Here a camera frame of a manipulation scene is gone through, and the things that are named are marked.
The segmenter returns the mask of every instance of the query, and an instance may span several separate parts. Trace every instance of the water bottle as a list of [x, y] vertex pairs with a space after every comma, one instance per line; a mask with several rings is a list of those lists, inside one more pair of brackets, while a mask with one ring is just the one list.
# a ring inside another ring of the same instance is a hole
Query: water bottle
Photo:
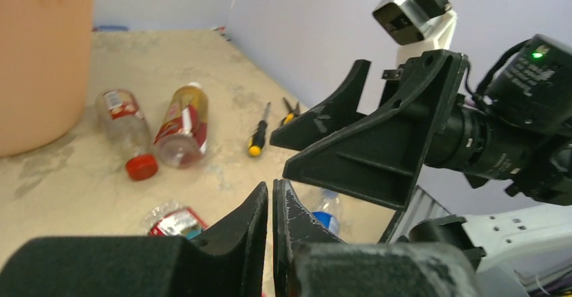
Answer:
[[173, 94], [163, 124], [155, 137], [157, 155], [165, 164], [184, 169], [206, 153], [208, 98], [191, 82]]
[[151, 178], [159, 168], [151, 154], [149, 125], [133, 93], [124, 89], [105, 91], [95, 107], [107, 139], [123, 157], [134, 181]]
[[320, 188], [318, 204], [312, 208], [314, 216], [336, 236], [340, 233], [342, 206], [339, 194], [335, 191]]

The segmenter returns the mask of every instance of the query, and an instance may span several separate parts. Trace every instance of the yellow screwdriver handle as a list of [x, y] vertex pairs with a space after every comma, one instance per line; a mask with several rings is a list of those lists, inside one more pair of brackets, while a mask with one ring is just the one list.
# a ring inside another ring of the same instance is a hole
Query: yellow screwdriver handle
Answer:
[[252, 136], [250, 137], [250, 141], [248, 142], [248, 154], [251, 157], [257, 157], [262, 153], [262, 149], [264, 148], [264, 143], [266, 142], [266, 128], [268, 124], [266, 121], [261, 120], [258, 123], [258, 127]]

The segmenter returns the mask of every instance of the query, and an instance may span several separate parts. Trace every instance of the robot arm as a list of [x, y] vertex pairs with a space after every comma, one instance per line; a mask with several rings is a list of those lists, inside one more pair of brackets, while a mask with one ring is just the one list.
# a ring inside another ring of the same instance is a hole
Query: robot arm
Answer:
[[572, 209], [554, 205], [494, 215], [448, 216], [421, 222], [409, 232], [409, 241], [456, 246], [482, 272], [518, 257], [570, 246], [571, 218]]
[[449, 49], [457, 13], [449, 0], [382, 0], [374, 18], [401, 45], [397, 65], [424, 51]]

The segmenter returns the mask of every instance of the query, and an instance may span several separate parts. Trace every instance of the table surface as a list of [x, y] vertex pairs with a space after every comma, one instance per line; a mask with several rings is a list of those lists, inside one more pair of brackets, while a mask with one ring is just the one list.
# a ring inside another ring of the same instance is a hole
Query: table surface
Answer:
[[[157, 130], [171, 95], [189, 82], [201, 83], [209, 97], [207, 156], [189, 169], [161, 165], [153, 178], [130, 181], [95, 122], [95, 96], [109, 88], [130, 89]], [[266, 146], [259, 158], [246, 154], [267, 102], [273, 103], [269, 131], [285, 116], [282, 97], [294, 100], [214, 31], [94, 33], [81, 121], [55, 142], [0, 159], [0, 266], [37, 236], [144, 235], [143, 218], [171, 199], [216, 223], [259, 182], [271, 190], [295, 153]], [[314, 189], [293, 185], [302, 199]], [[393, 216], [392, 210], [348, 196], [342, 203], [346, 242], [377, 242]], [[272, 227], [268, 233], [264, 291], [273, 296]]]

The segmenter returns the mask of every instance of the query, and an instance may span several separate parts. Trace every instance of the screwdriver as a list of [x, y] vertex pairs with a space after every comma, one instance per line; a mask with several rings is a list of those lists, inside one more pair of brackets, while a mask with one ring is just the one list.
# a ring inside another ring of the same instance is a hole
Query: screwdriver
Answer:
[[262, 115], [262, 120], [258, 122], [258, 127], [248, 143], [248, 154], [251, 157], [257, 157], [262, 153], [262, 148], [264, 148], [264, 143], [266, 142], [266, 128], [268, 127], [268, 113], [270, 113], [270, 103], [266, 105], [264, 109], [264, 115]]

